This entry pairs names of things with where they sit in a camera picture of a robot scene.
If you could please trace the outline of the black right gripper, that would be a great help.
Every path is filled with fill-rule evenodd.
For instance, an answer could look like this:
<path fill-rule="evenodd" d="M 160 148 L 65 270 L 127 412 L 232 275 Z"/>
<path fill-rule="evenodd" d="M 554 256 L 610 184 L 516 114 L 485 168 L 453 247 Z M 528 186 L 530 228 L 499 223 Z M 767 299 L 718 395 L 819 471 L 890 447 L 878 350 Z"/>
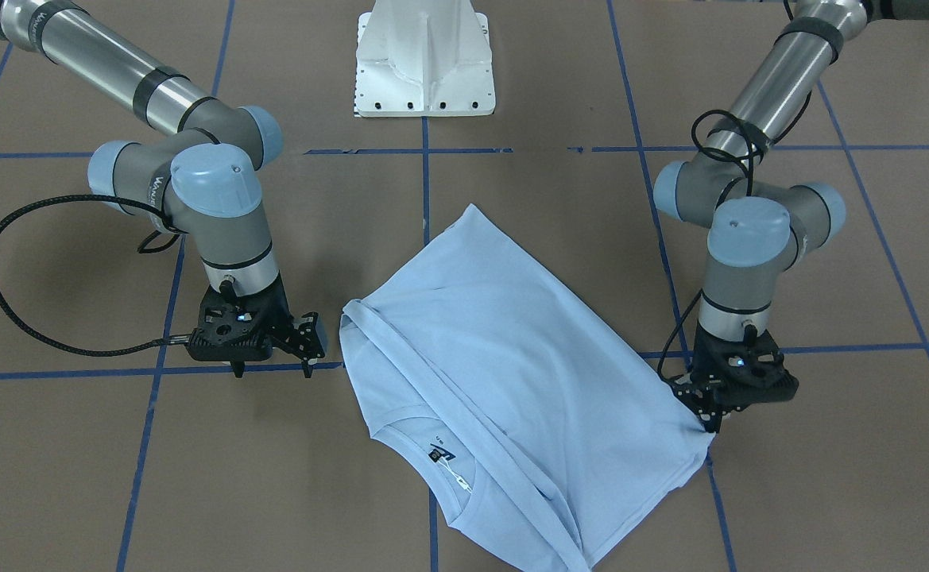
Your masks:
<path fill-rule="evenodd" d="M 221 358 L 268 358 L 277 348 L 296 355 L 305 379 L 311 379 L 327 356 L 327 333 L 319 312 L 291 315 L 281 276 L 251 296 L 239 296 L 236 286 L 234 276 L 219 283 L 225 325 L 230 327 L 219 343 Z M 231 361 L 230 369 L 235 379 L 242 379 L 246 363 Z"/>

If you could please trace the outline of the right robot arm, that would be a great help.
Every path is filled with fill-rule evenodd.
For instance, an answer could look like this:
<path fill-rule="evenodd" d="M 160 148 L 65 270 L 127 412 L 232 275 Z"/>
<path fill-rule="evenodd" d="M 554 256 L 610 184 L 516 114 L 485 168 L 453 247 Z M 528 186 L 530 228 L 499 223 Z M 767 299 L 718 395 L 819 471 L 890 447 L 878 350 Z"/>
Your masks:
<path fill-rule="evenodd" d="M 107 203 L 147 217 L 155 238 L 188 236 L 207 276 L 191 332 L 136 346 L 97 351 L 54 340 L 18 316 L 0 290 L 10 322 L 67 354 L 105 358 L 182 346 L 195 361 L 226 363 L 242 377 L 247 363 L 279 350 L 310 377 L 325 358 L 325 330 L 315 312 L 291 314 L 257 177 L 283 151 L 275 117 L 224 104 L 72 1 L 0 1 L 0 41 L 67 69 L 163 135 L 151 145 L 105 142 L 87 164 L 89 193 L 21 207 L 0 221 L 0 235 L 32 211 Z"/>

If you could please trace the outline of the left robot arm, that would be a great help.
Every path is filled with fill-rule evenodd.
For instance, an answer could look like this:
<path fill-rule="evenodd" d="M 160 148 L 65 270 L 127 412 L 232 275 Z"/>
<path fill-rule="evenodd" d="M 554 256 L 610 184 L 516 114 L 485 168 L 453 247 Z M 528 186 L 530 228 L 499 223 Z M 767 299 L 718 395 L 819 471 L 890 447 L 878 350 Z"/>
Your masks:
<path fill-rule="evenodd" d="M 929 21 L 929 1 L 799 1 L 729 110 L 692 134 L 690 160 L 660 171 L 658 211 L 707 228 L 703 286 L 688 372 L 667 379 L 707 432 L 754 404 L 795 397 L 798 380 L 768 330 L 779 275 L 841 231 L 846 207 L 825 184 L 776 186 L 755 171 L 790 133 L 846 43 L 875 21 Z"/>

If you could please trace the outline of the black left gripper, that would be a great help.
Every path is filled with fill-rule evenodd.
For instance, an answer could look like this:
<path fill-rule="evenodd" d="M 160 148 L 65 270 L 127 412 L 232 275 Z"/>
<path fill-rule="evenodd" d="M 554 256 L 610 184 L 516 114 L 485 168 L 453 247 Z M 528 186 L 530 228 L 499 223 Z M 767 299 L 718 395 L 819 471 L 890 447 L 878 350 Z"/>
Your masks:
<path fill-rule="evenodd" d="M 723 413 L 743 410 L 750 405 L 748 349 L 743 342 L 732 342 L 697 326 L 693 358 L 688 373 L 671 378 L 674 394 L 692 412 L 704 431 L 718 434 Z"/>

